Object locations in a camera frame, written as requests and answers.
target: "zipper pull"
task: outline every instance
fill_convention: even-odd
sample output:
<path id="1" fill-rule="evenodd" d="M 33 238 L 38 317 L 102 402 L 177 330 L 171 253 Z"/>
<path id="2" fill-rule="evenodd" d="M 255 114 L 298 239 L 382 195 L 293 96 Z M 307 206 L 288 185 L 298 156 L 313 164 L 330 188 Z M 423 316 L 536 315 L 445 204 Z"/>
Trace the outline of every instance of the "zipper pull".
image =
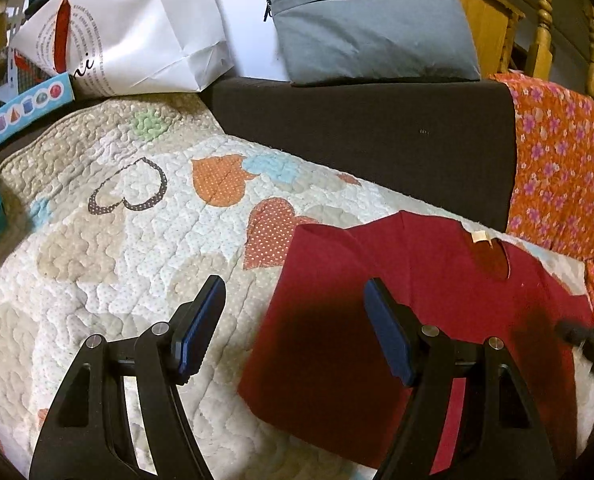
<path id="1" fill-rule="evenodd" d="M 268 17 L 273 17 L 273 13 L 270 10 L 270 0 L 266 1 L 266 13 L 264 14 L 264 21 L 268 19 Z"/>

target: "quilt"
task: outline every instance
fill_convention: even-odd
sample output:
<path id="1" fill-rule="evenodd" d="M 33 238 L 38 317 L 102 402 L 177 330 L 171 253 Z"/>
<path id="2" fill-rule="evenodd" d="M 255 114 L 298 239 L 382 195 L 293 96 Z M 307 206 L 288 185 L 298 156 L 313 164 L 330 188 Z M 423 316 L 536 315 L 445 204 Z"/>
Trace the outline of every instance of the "quilt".
<path id="1" fill-rule="evenodd" d="M 215 479 L 372 478 L 374 470 L 257 420 L 236 394 L 295 226 L 344 228 L 404 209 L 484 229 L 227 136 L 192 94 L 112 99 L 62 118 L 1 165 L 0 191 L 9 222 L 0 239 L 0 447 L 26 475 L 84 339 L 139 335 L 219 274 L 223 315 L 199 373 L 180 387 Z M 490 235 L 531 252 L 573 294 L 586 293 L 583 263 Z M 576 384 L 581 449 L 594 420 L 594 379 L 579 357 Z M 126 396 L 138 463 L 155 472 L 134 380 Z"/>

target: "red shirt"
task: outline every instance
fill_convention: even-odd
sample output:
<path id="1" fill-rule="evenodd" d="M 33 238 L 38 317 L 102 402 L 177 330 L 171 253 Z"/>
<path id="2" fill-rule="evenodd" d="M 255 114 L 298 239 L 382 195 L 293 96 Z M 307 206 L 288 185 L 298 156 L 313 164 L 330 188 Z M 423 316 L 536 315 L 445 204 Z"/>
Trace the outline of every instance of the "red shirt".
<path id="1" fill-rule="evenodd" d="M 347 230 L 298 226 L 239 394 L 262 420 L 377 468 L 410 395 L 391 375 L 363 308 L 363 286 L 379 277 L 421 323 L 470 342 L 503 339 L 555 459 L 567 465 L 576 451 L 574 368 L 554 324 L 591 324 L 590 306 L 533 256 L 495 244 L 474 244 L 459 222 L 407 212 Z M 462 399 L 455 381 L 434 471 L 450 464 Z"/>

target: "metal screw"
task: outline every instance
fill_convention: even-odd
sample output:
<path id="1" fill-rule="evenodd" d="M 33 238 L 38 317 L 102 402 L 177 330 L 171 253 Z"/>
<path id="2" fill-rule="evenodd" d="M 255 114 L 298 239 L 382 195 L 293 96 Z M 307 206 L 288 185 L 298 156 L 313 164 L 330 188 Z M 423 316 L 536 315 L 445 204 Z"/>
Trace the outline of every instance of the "metal screw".
<path id="1" fill-rule="evenodd" d="M 439 329 L 435 325 L 423 325 L 421 332 L 428 337 L 437 337 L 439 335 Z"/>
<path id="2" fill-rule="evenodd" d="M 100 346 L 101 343 L 101 335 L 100 334 L 93 334 L 92 336 L 86 339 L 86 346 L 88 348 L 95 348 Z"/>
<path id="3" fill-rule="evenodd" d="M 495 350 L 501 350 L 504 347 L 504 342 L 498 337 L 491 337 L 488 344 Z"/>
<path id="4" fill-rule="evenodd" d="M 160 321 L 159 323 L 155 323 L 151 328 L 152 333 L 154 335 L 164 335 L 168 332 L 168 323 L 165 321 Z"/>

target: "red stripe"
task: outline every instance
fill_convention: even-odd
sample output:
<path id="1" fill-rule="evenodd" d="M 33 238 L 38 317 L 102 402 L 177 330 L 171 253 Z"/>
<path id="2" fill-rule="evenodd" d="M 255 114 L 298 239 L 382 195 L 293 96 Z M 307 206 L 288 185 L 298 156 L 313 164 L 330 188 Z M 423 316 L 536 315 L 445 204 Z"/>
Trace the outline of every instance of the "red stripe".
<path id="1" fill-rule="evenodd" d="M 71 4 L 62 0 L 57 11 L 55 22 L 55 72 L 66 72 L 66 43 L 68 42 L 68 28 L 71 22 Z"/>

